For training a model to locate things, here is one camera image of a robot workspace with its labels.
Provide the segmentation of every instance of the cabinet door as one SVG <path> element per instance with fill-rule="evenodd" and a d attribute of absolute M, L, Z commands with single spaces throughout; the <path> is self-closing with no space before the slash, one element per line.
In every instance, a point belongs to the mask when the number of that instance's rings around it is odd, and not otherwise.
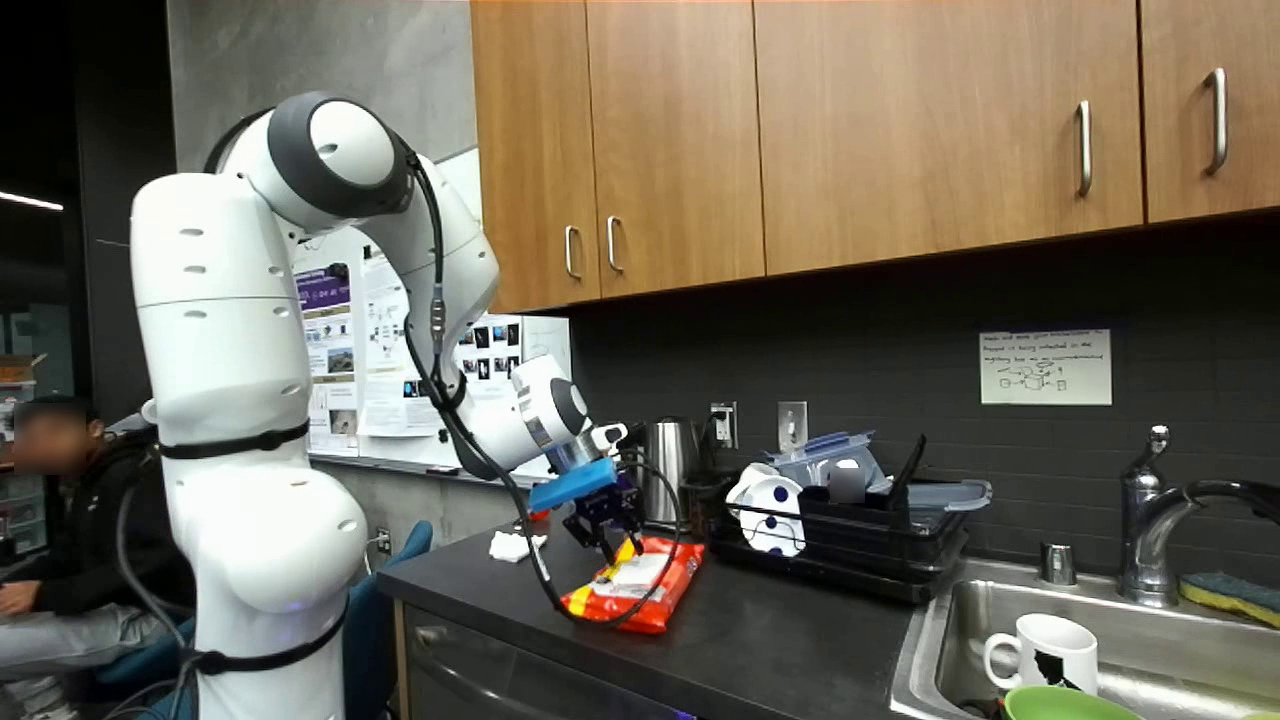
<path fill-rule="evenodd" d="M 583 0 L 474 0 L 495 306 L 602 300 Z"/>
<path fill-rule="evenodd" d="M 1145 0 L 1152 220 L 1280 205 L 1277 34 L 1277 0 Z"/>
<path fill-rule="evenodd" d="M 759 0 L 756 25 L 768 271 L 1140 223 L 1134 0 Z"/>
<path fill-rule="evenodd" d="M 764 274 L 752 0 L 592 0 L 603 291 Z"/>

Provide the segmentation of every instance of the faucet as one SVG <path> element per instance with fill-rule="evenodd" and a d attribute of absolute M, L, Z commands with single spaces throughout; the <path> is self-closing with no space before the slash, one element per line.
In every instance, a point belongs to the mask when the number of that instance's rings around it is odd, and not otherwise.
<path fill-rule="evenodd" d="M 1156 454 L 1169 446 L 1169 422 L 1152 422 L 1149 446 L 1125 470 L 1121 484 L 1121 591 L 1136 604 L 1169 609 L 1178 604 L 1178 571 L 1169 560 L 1169 535 L 1206 498 L 1236 497 L 1257 514 L 1280 524 L 1280 488 L 1252 478 L 1195 478 L 1190 488 L 1169 488 Z"/>

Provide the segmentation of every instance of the black countertop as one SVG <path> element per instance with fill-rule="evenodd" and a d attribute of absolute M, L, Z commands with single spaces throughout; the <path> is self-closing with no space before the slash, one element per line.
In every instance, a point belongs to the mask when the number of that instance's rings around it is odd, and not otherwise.
<path fill-rule="evenodd" d="M 893 663 L 910 609 L 734 568 L 709 551 L 660 639 L 567 625 L 528 565 L 488 560 L 494 533 L 380 571 L 393 601 L 519 643 L 697 715 L 893 715 Z M 552 535 L 567 591 L 602 565 Z"/>

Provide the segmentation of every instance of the mug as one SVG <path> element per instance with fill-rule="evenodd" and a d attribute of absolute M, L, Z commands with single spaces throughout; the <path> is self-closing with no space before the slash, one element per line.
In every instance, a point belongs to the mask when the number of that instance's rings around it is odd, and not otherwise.
<path fill-rule="evenodd" d="M 996 651 L 1015 651 L 1015 670 L 996 670 Z M 1038 687 L 1038 682 L 1067 682 L 1075 693 L 1095 693 L 1095 634 L 1083 625 L 1066 614 L 1021 614 L 1015 634 L 996 630 L 984 643 L 984 669 L 996 687 Z"/>

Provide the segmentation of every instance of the kitchen sink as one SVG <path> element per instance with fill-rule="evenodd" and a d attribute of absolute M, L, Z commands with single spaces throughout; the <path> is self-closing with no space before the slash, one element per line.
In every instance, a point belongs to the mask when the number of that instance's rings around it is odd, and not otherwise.
<path fill-rule="evenodd" d="M 1026 610 L 1058 610 L 1095 630 L 1102 694 L 1149 720 L 1280 720 L 1280 630 L 1200 609 L 1145 609 L 1107 576 L 1046 584 L 1027 565 L 963 560 L 905 634 L 893 711 L 999 715 L 984 639 Z"/>

